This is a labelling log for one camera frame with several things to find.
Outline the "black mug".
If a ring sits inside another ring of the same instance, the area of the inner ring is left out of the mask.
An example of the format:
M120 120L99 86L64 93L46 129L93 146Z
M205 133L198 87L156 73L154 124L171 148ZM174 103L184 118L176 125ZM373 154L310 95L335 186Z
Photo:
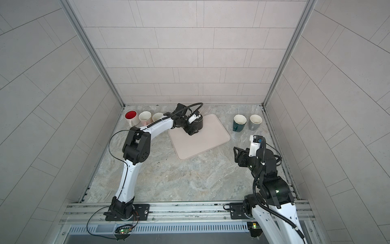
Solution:
M198 120L195 120L193 123L190 124L196 131L199 131L203 128L203 116L201 115L201 117L198 119Z

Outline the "light green mug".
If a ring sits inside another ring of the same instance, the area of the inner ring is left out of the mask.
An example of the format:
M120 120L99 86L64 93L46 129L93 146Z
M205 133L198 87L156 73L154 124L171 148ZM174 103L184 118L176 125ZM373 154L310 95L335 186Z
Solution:
M162 112L157 112L155 113L153 116L152 116L152 120L153 122L156 122L158 120L160 120L162 117L163 117L163 113Z

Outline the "pink mug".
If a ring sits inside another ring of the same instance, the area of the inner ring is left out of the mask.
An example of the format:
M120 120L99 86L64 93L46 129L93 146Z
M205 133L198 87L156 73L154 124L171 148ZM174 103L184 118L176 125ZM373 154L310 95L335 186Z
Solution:
M147 126L153 122L152 113L149 111L144 111L139 114L139 120L142 126Z

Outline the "grey mug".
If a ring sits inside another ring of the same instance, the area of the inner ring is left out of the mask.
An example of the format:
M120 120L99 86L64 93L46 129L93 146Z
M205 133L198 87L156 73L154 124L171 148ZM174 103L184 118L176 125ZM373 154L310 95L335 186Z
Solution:
M262 122L263 122L263 119L260 115L257 115L257 114L251 115L249 118L249 124L248 124L249 130L256 131L260 127Z

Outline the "white mug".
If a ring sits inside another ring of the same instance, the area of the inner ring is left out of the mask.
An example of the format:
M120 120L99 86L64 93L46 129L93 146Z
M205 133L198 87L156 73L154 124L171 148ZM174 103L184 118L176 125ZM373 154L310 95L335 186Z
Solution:
M134 110L128 111L125 114L125 118L126 118L128 124L130 125L130 127L135 127L140 123L139 115Z

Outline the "dark green mug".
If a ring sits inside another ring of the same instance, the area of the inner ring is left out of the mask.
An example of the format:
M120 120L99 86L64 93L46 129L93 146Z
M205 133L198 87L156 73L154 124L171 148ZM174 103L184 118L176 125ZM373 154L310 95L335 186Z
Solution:
M233 120L233 131L241 132L247 123L247 119L244 115L237 114L234 116Z

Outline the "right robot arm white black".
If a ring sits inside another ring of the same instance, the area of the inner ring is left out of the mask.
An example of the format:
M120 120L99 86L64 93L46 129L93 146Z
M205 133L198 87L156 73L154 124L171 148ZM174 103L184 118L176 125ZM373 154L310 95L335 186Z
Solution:
M252 194L245 196L245 213L255 219L270 244L305 244L306 237L298 219L295 200L289 185L277 172L282 157L261 147L233 148L235 162L254 176Z

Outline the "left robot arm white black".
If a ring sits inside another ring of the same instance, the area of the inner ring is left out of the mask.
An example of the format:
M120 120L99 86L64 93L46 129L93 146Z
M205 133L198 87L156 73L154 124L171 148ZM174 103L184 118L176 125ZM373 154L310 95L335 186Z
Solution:
M175 128L182 128L192 136L203 128L203 116L199 109L202 102L185 106L177 104L173 112L167 112L157 121L139 127L131 127L122 147L124 170L119 189L112 198L108 211L104 213L106 221L127 221L135 217L135 186L141 164L150 155L151 141L159 134Z

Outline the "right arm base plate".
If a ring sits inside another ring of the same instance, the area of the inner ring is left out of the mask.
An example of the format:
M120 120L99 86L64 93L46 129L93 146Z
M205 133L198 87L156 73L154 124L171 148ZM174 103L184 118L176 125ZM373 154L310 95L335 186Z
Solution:
M229 203L228 206L232 220L254 220L254 217L246 212L244 203Z

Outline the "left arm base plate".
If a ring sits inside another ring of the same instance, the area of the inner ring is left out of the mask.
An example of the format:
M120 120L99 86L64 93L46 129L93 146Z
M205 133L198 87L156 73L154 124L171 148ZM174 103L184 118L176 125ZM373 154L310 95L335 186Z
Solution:
M104 216L106 221L146 221L149 209L149 204L112 204Z

